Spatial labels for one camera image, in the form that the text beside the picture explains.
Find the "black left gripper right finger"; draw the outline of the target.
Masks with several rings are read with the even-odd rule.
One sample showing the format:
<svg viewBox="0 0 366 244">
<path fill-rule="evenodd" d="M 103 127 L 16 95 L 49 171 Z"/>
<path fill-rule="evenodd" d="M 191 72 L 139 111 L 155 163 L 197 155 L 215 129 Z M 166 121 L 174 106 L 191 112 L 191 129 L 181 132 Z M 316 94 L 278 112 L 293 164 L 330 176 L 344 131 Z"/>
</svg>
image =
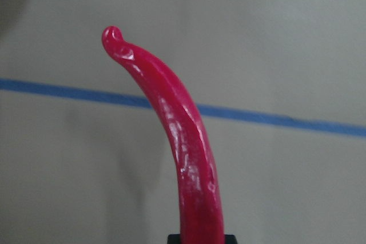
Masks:
<svg viewBox="0 0 366 244">
<path fill-rule="evenodd" d="M 237 244 L 237 238 L 233 234 L 225 234 L 225 244 Z"/>
</svg>

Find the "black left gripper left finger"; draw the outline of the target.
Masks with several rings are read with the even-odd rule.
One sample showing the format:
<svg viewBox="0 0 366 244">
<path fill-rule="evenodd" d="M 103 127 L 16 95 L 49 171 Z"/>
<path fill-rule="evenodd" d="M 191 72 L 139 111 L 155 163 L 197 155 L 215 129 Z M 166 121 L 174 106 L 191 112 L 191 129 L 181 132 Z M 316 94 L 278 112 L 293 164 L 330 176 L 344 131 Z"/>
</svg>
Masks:
<svg viewBox="0 0 366 244">
<path fill-rule="evenodd" d="M 167 244 L 180 244 L 180 235 L 169 234 L 167 237 Z"/>
</svg>

